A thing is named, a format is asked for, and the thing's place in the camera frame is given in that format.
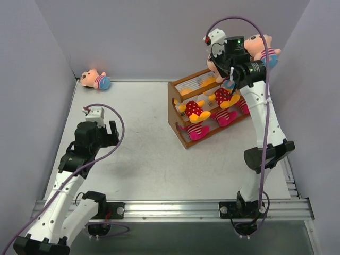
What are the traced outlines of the black hair boy plush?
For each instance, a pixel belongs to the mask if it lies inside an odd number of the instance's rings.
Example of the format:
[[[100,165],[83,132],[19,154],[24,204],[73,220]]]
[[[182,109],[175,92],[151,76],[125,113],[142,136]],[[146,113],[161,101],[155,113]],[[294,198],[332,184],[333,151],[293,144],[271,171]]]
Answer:
[[[216,78],[216,82],[221,84],[225,89],[231,91],[235,87],[235,83],[233,81],[231,81],[229,78],[223,78],[219,74],[217,67],[215,66],[215,64],[212,60],[211,55],[208,55],[208,57],[207,57],[207,67],[210,71],[212,71],[212,73],[214,73],[215,78]]]

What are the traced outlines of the yellow fox plush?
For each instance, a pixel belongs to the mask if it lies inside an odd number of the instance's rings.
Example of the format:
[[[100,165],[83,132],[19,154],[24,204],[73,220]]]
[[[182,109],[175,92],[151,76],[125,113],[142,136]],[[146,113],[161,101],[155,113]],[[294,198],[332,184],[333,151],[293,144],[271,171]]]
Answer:
[[[203,92],[209,101],[215,101],[221,109],[227,109],[239,102],[241,96],[234,91],[235,83],[224,79],[222,84]]]
[[[203,110],[202,107],[205,104],[204,100],[199,101],[199,96],[195,95],[182,102],[175,102],[181,113],[185,113],[189,121],[193,124],[207,120],[211,116],[211,112]]]

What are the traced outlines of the white pink plush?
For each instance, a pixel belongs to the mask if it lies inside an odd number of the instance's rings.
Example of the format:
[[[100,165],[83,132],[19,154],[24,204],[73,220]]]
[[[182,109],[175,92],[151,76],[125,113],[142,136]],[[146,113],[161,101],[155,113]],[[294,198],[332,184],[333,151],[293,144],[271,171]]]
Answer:
[[[225,127],[234,121],[237,118],[237,115],[238,113],[234,110],[230,112],[227,109],[222,109],[214,115],[213,119],[220,127]]]
[[[246,101],[244,100],[244,98],[240,98],[240,100],[235,105],[240,109],[240,111],[243,114],[250,114],[248,105]]]
[[[180,129],[182,131],[186,131],[189,135],[190,140],[192,141],[198,141],[202,139],[210,131],[209,126],[203,126],[201,123],[190,124],[187,127],[180,126]]]

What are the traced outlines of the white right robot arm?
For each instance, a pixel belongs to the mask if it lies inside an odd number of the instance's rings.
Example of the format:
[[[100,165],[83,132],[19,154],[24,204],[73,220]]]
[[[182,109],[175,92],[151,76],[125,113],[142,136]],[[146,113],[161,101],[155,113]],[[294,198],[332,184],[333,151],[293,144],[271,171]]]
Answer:
[[[238,192],[240,202],[262,202],[266,169],[295,149],[278,122],[269,93],[269,72],[278,62],[280,49],[271,46],[269,35],[227,37],[215,30],[206,39],[211,46],[209,69],[230,94],[238,92],[249,109],[257,145],[244,152],[244,160],[252,171]]]

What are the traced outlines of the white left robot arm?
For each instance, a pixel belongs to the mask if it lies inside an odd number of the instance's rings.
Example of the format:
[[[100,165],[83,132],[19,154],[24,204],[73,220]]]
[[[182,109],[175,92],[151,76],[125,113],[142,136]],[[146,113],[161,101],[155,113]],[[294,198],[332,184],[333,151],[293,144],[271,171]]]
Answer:
[[[86,180],[101,148],[120,145],[115,121],[84,121],[77,125],[74,141],[61,157],[54,186],[43,209],[30,222],[24,237],[16,237],[17,254],[69,254],[75,237],[95,216],[106,212],[103,193],[88,191],[70,215],[69,207]]]

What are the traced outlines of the wooden toy shelf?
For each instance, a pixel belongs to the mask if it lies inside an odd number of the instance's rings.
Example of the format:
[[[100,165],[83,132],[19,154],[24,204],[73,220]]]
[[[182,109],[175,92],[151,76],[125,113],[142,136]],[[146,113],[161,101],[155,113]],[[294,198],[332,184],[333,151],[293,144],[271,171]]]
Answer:
[[[179,80],[168,83],[168,123],[177,135],[178,139],[188,149],[200,141],[209,138],[216,133],[232,126],[233,124],[240,122],[250,114],[243,114],[240,109],[236,106],[230,106],[227,110],[236,111],[238,113],[237,118],[232,121],[228,126],[220,127],[217,122],[213,119],[214,115],[222,110],[215,101],[209,101],[208,97],[203,94],[204,91],[219,85],[216,83],[214,73],[209,69],[204,69],[192,75],[186,76]],[[204,100],[205,104],[202,109],[210,111],[211,116],[207,120],[200,122],[203,126],[207,125],[210,127],[209,133],[198,141],[192,141],[186,131],[182,131],[180,126],[187,127],[192,124],[185,113],[181,113],[175,102],[179,103],[189,99],[195,95],[199,96],[199,101]]]

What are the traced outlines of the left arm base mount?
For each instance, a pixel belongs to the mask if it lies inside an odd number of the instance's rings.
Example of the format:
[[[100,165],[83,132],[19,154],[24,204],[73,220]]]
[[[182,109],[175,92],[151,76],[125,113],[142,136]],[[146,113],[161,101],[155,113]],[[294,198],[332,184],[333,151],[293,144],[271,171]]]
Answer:
[[[106,220],[120,220],[124,218],[125,203],[109,202],[106,210]]]

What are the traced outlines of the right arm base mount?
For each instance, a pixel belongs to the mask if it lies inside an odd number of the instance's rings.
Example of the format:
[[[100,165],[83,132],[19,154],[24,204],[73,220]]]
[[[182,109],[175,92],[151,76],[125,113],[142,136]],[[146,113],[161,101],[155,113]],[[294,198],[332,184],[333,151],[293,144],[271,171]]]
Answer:
[[[246,202],[240,191],[237,192],[236,200],[219,202],[219,213],[222,219],[259,219],[264,217],[265,211],[259,210],[258,200]]]

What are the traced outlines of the aluminium table edge rail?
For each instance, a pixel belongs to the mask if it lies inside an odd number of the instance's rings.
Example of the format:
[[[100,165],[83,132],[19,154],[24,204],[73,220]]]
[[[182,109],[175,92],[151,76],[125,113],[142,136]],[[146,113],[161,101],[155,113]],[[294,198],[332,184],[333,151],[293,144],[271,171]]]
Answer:
[[[219,213],[219,200],[108,200],[125,203],[122,222],[217,222],[222,220]],[[91,212],[91,221],[106,218],[107,212],[99,215]],[[314,218],[311,205],[307,199],[273,199],[263,201],[261,212],[265,211],[266,220],[304,221]],[[252,219],[233,219],[235,222]]]

